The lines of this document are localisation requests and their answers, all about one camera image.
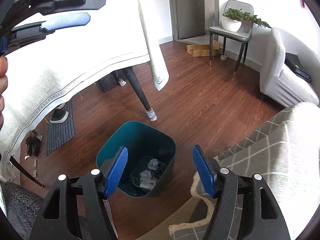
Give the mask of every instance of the black bag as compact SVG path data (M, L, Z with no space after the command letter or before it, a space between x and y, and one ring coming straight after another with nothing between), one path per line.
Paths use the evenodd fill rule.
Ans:
M311 82L311 76L301 69L301 63L298 55L286 53L284 63L295 73L298 77L307 81L307 83Z

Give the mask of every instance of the door frame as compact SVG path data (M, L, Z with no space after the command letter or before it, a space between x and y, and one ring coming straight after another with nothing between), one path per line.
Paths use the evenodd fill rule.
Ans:
M176 0L169 0L170 14L171 14L171 25L172 25L172 37L173 40L178 40L178 20L177 20L177 8ZM219 0L214 0L214 25L219 25Z

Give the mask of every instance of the white tablecloth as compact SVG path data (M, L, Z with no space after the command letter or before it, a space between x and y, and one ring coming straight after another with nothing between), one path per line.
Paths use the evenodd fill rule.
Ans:
M9 158L25 135L57 105L100 78L150 61L158 90L169 79L148 0L107 0L100 10L86 12L91 15L86 26L57 30L7 57L9 85L3 93L4 126L0 133L0 175L5 179L12 176ZM50 17L37 14L21 25Z

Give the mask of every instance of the green plant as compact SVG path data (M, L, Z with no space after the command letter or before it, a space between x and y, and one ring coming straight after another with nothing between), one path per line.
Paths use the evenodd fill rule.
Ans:
M250 13L242 12L241 10L242 9L238 10L238 9L229 8L228 10L226 10L223 16L236 21L245 21L245 22L255 23L256 25L258 25L258 27L271 28L267 22L262 21L260 18L257 17L257 15L251 15Z

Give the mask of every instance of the door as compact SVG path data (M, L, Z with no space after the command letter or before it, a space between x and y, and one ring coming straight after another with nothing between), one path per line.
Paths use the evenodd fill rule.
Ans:
M204 0L175 1L178 39L204 35Z

